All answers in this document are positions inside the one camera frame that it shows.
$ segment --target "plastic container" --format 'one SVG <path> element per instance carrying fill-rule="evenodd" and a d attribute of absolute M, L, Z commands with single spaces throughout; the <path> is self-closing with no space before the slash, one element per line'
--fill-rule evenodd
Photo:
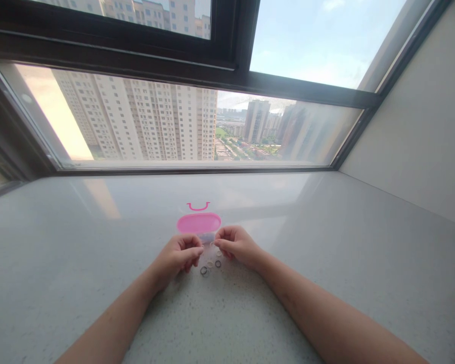
<path fill-rule="evenodd" d="M 177 221 L 181 234 L 196 234 L 203 244 L 214 241 L 215 232 L 221 227 L 221 218 L 212 212 L 184 215 Z"/>

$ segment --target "white countertop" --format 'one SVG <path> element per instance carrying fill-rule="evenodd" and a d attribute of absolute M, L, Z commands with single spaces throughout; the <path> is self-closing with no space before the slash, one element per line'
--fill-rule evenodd
<path fill-rule="evenodd" d="M 176 234 L 187 203 L 206 202 L 429 361 L 455 361 L 455 223 L 314 172 L 56 177 L 0 197 L 0 363 L 57 359 Z M 153 301 L 125 362 L 320 362 L 261 278 L 221 261 Z"/>

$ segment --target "pink lid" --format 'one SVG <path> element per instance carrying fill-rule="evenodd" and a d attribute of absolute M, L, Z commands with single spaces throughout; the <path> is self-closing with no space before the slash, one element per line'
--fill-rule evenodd
<path fill-rule="evenodd" d="M 185 215 L 177 221 L 177 230 L 182 234 L 209 233 L 220 226 L 221 218 L 212 212 Z"/>

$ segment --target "white wall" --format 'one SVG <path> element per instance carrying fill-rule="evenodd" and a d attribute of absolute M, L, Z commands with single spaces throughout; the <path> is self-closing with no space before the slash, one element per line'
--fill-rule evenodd
<path fill-rule="evenodd" d="M 455 1 L 341 171 L 455 221 Z"/>

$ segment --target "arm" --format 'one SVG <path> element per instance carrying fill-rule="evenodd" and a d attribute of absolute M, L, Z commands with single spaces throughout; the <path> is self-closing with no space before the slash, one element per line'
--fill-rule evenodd
<path fill-rule="evenodd" d="M 214 244 L 264 278 L 325 362 L 427 363 L 375 321 L 263 251 L 242 227 L 221 228 Z"/>
<path fill-rule="evenodd" d="M 174 236 L 144 271 L 57 360 L 64 363 L 121 363 L 157 292 L 180 272 L 197 266 L 204 251 L 195 235 Z"/>

